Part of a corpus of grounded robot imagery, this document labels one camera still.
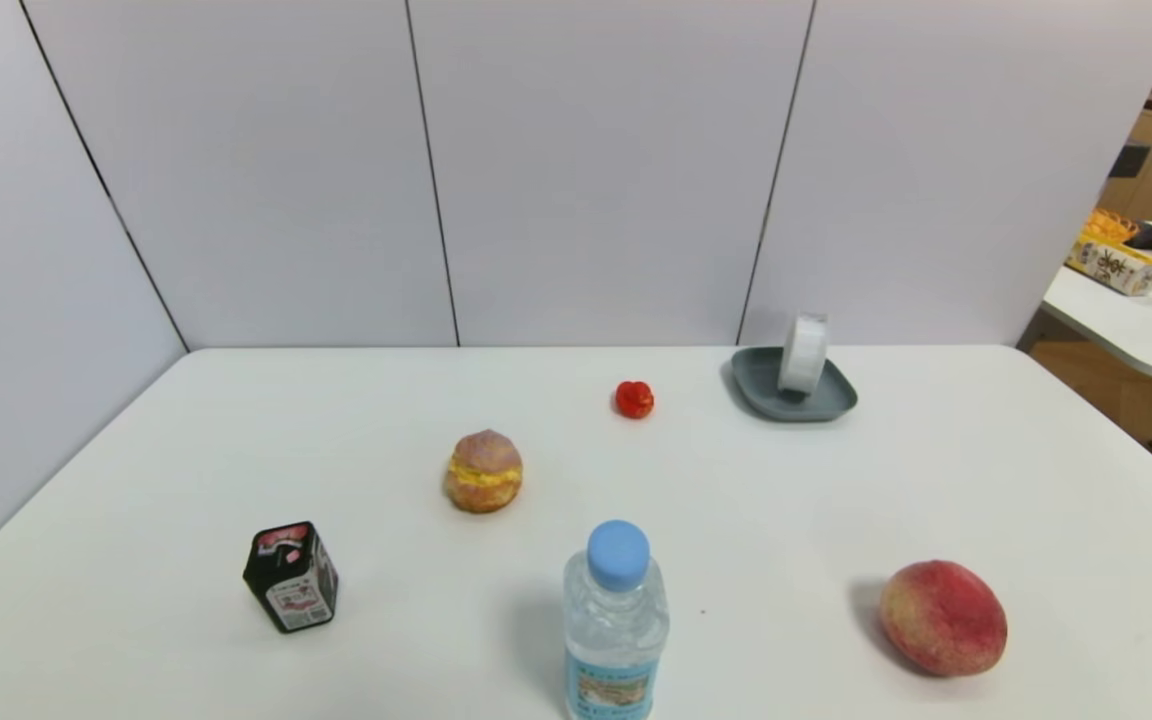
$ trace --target gray tray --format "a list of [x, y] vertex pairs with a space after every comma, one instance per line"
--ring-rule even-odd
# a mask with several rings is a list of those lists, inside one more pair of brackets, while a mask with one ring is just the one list
[[783, 354], [781, 347], [746, 347], [732, 356], [732, 379], [757, 414], [782, 423], [824, 423], [856, 407], [856, 389], [828, 359], [812, 395], [778, 389]]

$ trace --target cherry tomato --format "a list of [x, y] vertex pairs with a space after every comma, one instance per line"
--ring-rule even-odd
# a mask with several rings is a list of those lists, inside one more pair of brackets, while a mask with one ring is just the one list
[[647, 382], [621, 382], [616, 387], [616, 408], [626, 418], [646, 418], [655, 407], [655, 397]]

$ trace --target plastic bottle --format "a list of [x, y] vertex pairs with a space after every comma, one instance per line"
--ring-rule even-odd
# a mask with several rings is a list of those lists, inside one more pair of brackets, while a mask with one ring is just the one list
[[567, 710], [575, 720], [644, 720], [669, 634], [669, 606], [649, 538], [612, 520], [563, 573]]

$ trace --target cream puff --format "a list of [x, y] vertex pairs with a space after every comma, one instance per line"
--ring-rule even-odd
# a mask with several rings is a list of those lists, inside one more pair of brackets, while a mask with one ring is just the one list
[[518, 448], [494, 430], [465, 435], [452, 452], [444, 488], [465, 511], [497, 511], [522, 487]]

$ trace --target small black package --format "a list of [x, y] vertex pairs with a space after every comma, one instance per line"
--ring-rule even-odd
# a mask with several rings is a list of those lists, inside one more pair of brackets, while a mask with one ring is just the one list
[[340, 578], [314, 523], [256, 533], [243, 579], [280, 632], [296, 632], [335, 617]]

